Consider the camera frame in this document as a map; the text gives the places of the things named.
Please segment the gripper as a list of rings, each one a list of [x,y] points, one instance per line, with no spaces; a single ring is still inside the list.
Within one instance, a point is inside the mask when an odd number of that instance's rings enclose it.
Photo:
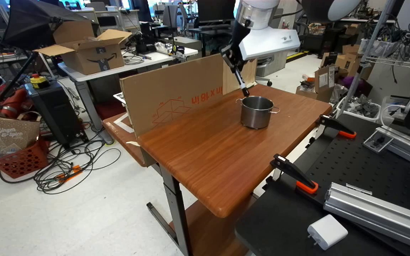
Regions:
[[[236,69],[236,71],[240,73],[246,64],[246,60],[241,56],[239,44],[250,33],[250,25],[251,21],[243,21],[242,23],[235,21],[232,30],[231,44],[221,47],[221,56],[231,71]]]

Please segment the white marker with black cap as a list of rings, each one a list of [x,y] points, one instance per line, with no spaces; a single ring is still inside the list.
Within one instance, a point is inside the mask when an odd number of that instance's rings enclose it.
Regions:
[[[244,79],[243,79],[243,77],[241,75],[241,72],[239,71],[238,68],[235,69],[234,74],[236,76],[236,79],[238,81],[238,84],[240,86],[240,89],[241,89],[244,97],[249,97],[249,91],[246,87],[246,83],[244,82]]]

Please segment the silver pot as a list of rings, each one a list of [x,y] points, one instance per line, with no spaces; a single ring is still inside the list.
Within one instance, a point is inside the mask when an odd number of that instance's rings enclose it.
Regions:
[[[266,128],[271,115],[280,112],[280,108],[265,97],[249,96],[238,98],[235,102],[241,104],[240,123],[251,129]]]

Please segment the black monitor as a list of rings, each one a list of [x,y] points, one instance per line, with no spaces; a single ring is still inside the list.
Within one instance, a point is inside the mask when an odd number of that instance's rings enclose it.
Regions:
[[[199,23],[230,21],[236,0],[197,0]]]

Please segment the printed brown cardboard board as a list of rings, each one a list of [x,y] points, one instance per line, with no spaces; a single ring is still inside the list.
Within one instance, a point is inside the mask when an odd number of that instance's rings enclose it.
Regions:
[[[220,100],[224,67],[215,54],[120,79],[135,136]]]

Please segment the white desk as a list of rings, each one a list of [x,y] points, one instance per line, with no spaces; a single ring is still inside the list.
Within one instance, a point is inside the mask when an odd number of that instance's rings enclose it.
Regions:
[[[58,64],[58,67],[62,71],[64,71],[67,74],[67,76],[70,78],[70,80],[74,83],[75,89],[77,90],[80,96],[80,99],[82,100],[86,113],[88,114],[90,121],[93,124],[93,126],[96,128],[96,130],[99,131],[103,129],[104,127],[102,124],[102,119],[99,117],[96,111],[96,108],[94,106],[92,97],[91,97],[91,91],[89,89],[89,81],[93,79],[105,78],[108,76],[114,79],[114,81],[119,81],[118,75],[124,72],[137,70],[139,68],[146,68],[151,65],[166,63],[170,60],[175,59],[175,57],[173,56],[169,56],[167,54],[159,53],[159,52],[149,53],[147,56],[149,58],[144,59],[139,64],[129,64],[129,65],[125,64],[120,68],[114,68],[108,71],[101,71],[101,72],[90,74],[90,75],[84,75],[78,71],[75,71],[73,68],[69,68],[68,66],[66,66],[65,63]]]

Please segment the stack of cardboard boxes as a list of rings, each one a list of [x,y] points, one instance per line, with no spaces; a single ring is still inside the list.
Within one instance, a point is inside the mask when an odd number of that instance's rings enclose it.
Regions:
[[[312,76],[303,75],[303,80],[296,88],[296,94],[314,100],[335,104],[350,89],[354,77],[360,73],[355,96],[365,95],[372,90],[368,83],[373,64],[360,70],[363,51],[359,45],[344,45],[342,53],[324,53],[321,65]]]

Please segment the black clamp with orange tips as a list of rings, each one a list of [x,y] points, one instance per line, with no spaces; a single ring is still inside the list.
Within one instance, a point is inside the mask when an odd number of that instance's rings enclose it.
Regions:
[[[319,138],[321,134],[325,131],[325,128],[331,128],[334,130],[338,131],[338,135],[345,137],[345,138],[350,138],[354,139],[357,135],[357,133],[347,126],[345,126],[342,122],[338,121],[335,118],[332,118],[327,115],[320,115],[319,117],[319,128],[317,129],[315,139]]]
[[[306,174],[301,172],[301,170],[296,167],[295,164],[291,163],[288,159],[284,158],[280,154],[275,154],[270,165],[282,173],[294,178],[296,180],[296,187],[302,191],[315,194],[319,188],[319,185],[312,181]]]

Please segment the white bin with grey parts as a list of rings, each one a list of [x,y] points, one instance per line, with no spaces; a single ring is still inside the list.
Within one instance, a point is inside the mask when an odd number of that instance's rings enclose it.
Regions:
[[[378,123],[381,106],[372,102],[364,94],[359,97],[352,97],[347,104],[344,104],[345,98],[336,104],[336,112],[339,113],[341,107],[344,107],[343,114],[361,118],[366,121]]]

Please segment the studio lamp on silver stand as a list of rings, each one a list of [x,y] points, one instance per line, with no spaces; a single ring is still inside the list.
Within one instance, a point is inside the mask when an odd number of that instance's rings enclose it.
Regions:
[[[305,12],[307,18],[313,23],[326,23],[332,21],[338,21],[344,16],[351,13],[361,0],[299,0],[303,11]],[[391,10],[394,6],[396,0],[386,0],[385,7],[381,11],[378,22],[374,28],[374,32],[367,43],[366,50],[362,58],[360,59],[359,67],[354,75],[352,84],[348,90],[348,93],[343,100],[343,104],[340,107],[340,111],[337,113],[337,117],[342,115],[346,110],[346,105],[349,103],[351,98],[354,96],[356,89],[358,88],[359,80],[362,71],[369,67],[367,58],[370,56],[371,48],[378,37],[379,31],[383,24],[386,23]]]

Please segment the low wooden table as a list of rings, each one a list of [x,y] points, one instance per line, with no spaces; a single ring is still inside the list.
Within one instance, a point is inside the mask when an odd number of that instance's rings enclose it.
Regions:
[[[143,151],[137,142],[135,130],[127,113],[121,113],[102,121],[104,128],[142,166],[147,167]]]

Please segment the open brown cardboard box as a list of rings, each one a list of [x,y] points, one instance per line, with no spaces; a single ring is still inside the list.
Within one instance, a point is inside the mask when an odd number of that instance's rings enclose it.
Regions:
[[[120,44],[132,33],[108,29],[95,37],[92,25],[89,20],[63,22],[53,33],[56,44],[36,52],[59,55],[67,67],[84,75],[123,67]]]

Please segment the black computer tower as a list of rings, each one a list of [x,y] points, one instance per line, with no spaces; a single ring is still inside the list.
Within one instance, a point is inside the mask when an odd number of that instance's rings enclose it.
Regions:
[[[37,112],[47,124],[56,141],[64,148],[81,139],[89,141],[65,90],[56,80],[44,89],[35,89],[31,83],[24,85]]]

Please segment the white power adapter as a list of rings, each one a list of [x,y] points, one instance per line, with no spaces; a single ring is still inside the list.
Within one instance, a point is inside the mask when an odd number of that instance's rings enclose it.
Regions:
[[[309,234],[308,237],[314,239],[314,245],[318,245],[324,251],[348,235],[347,229],[331,214],[327,214],[325,217],[310,224],[306,231]]]

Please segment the yellow emergency stop button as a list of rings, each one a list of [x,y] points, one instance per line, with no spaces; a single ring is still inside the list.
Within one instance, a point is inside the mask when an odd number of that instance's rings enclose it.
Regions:
[[[35,89],[45,89],[50,86],[50,81],[45,76],[37,73],[31,75],[30,83]]]

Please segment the black softbox on stand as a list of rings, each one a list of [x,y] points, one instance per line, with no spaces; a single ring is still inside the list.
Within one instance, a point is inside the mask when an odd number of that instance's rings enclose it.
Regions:
[[[5,86],[0,93],[0,107],[1,103],[14,91],[21,75],[36,60],[38,53],[35,50],[54,45],[53,34],[65,23],[82,21],[91,25],[92,34],[96,33],[98,23],[64,7],[39,0],[10,0],[9,21],[2,37],[2,43],[30,51],[31,55],[10,84]]]

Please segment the red robot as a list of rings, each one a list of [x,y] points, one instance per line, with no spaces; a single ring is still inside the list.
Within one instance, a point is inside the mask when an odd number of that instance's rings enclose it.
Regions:
[[[0,82],[0,94],[6,88],[5,82]],[[33,102],[29,99],[27,91],[24,88],[12,90],[0,102],[0,112],[8,118],[18,118],[24,112],[33,108]]]

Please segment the red plastic basket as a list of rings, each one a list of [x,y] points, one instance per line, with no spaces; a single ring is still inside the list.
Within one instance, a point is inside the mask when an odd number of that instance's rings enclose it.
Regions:
[[[39,138],[32,146],[0,157],[0,171],[13,179],[47,167],[49,142]]]

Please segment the brown paper gift bag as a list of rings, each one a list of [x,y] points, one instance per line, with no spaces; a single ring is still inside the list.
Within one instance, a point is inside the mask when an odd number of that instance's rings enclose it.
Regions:
[[[0,117],[0,157],[30,147],[40,133],[40,122]]]

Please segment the long aluminium rail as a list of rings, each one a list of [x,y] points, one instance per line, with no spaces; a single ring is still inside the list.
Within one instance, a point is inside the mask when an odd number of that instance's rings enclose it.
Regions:
[[[324,209],[410,246],[410,209],[334,182]]]

